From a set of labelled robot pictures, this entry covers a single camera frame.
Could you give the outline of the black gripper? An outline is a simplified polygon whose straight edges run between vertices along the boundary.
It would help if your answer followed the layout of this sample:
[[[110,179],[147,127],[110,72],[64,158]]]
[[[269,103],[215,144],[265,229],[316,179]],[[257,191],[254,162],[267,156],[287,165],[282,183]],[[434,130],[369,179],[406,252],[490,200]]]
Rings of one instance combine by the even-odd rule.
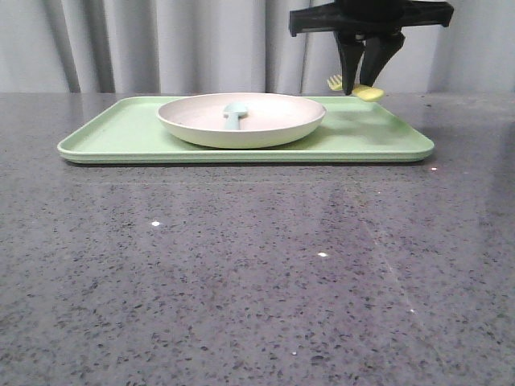
[[[335,33],[340,56],[342,89],[350,95],[363,55],[360,83],[373,86],[381,71],[402,48],[403,27],[441,25],[448,27],[454,7],[431,1],[333,1],[290,12],[289,32],[295,37],[307,32]],[[355,35],[375,36],[362,41]]]

